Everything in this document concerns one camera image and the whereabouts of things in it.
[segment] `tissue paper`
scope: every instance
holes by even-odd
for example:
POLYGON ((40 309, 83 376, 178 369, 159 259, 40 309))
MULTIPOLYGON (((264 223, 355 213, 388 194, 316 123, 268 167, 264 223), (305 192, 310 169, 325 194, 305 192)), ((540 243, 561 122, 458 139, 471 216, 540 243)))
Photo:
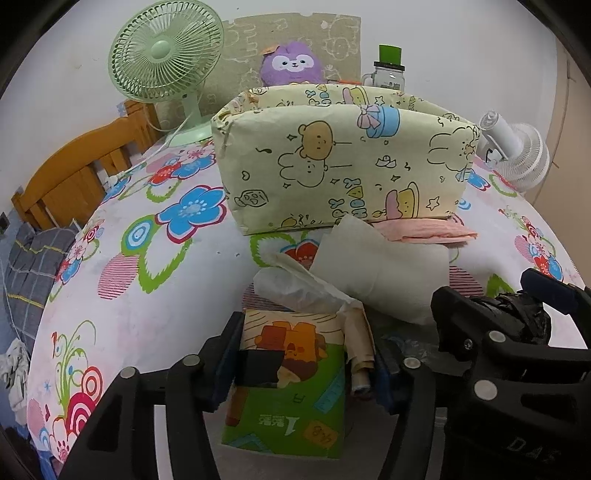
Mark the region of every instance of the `tissue paper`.
POLYGON ((310 273, 380 312, 426 325, 433 292, 449 285, 449 255, 442 245, 389 242, 347 215, 322 239, 310 273))

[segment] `wall socket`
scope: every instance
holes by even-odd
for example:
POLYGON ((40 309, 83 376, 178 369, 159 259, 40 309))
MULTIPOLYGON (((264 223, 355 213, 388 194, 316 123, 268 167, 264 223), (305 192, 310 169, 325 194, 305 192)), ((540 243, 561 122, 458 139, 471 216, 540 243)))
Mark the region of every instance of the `wall socket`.
POLYGON ((0 215, 0 235, 4 234, 4 232, 8 228, 8 225, 10 225, 8 217, 6 216, 6 213, 2 212, 2 214, 0 215))

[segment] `floral bedsheet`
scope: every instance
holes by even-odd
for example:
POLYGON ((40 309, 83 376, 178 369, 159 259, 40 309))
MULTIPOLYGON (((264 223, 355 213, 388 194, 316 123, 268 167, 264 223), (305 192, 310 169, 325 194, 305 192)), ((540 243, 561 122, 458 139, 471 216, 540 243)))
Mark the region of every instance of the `floral bedsheet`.
MULTIPOLYGON (((64 462, 123 367, 155 371, 198 352, 241 309, 270 252, 312 263, 326 229, 243 236, 225 200, 211 141, 166 149, 109 191, 62 263, 37 333, 27 412, 37 448, 64 462)), ((453 218, 479 232, 450 248, 450 285, 462 293, 517 290, 529 267, 583 286, 540 215, 480 160, 453 218)), ((551 343, 584 348, 570 318, 549 311, 551 343)))

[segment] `gray plaid blanket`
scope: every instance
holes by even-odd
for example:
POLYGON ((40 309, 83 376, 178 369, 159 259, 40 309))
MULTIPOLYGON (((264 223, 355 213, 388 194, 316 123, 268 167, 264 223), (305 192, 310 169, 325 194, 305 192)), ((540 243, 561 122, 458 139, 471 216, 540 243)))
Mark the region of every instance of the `gray plaid blanket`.
POLYGON ((59 266, 74 242, 76 230, 53 228, 36 232, 24 223, 18 230, 6 265, 4 306, 29 353, 37 336, 47 297, 59 266))

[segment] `green desk fan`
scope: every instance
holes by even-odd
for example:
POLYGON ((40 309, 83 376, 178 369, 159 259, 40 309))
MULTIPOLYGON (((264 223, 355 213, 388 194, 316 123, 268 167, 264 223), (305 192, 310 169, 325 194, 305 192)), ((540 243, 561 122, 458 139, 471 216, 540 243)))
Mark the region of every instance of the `green desk fan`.
POLYGON ((199 99, 222 46, 222 21, 211 7, 196 0, 161 1, 119 30, 109 73, 119 91, 138 102, 181 99, 186 120, 166 144, 186 145, 212 136, 199 99))

